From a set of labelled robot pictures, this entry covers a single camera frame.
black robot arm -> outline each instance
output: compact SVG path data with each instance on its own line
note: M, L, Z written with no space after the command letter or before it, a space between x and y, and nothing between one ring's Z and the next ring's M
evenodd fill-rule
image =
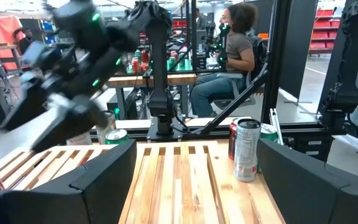
M321 105L320 120L329 128L342 128L346 114L358 105L358 1L344 9L341 30L346 36L337 82Z
M167 30L166 27L170 27L172 23L170 19L166 20L165 11L155 1L136 2L135 8L127 11L123 20L106 25L90 0L71 0L58 9L48 9L57 27L66 30L73 37L74 48L85 49L89 53L77 63L57 55L55 49L44 43L34 42L24 54L23 60L32 67L50 71L50 75L41 78L35 72L27 72L21 77L23 97L1 128L10 131L25 124L45 112L45 103L51 101L57 107L57 114L35 140L32 146L35 152L44 151L85 133L94 125L106 127L106 118L90 98L117 70L121 54L137 49L142 29L146 28L150 33L154 29L158 30L156 24L165 24L163 27ZM155 51L161 52L162 48L154 45ZM155 61L155 71L166 71L164 60ZM155 74L156 92L152 101L164 103L151 105L153 114L161 118L163 114L169 114L166 109L169 102L166 97L163 97L164 100L155 99L161 99L157 97L159 95L166 96L167 77L166 72Z

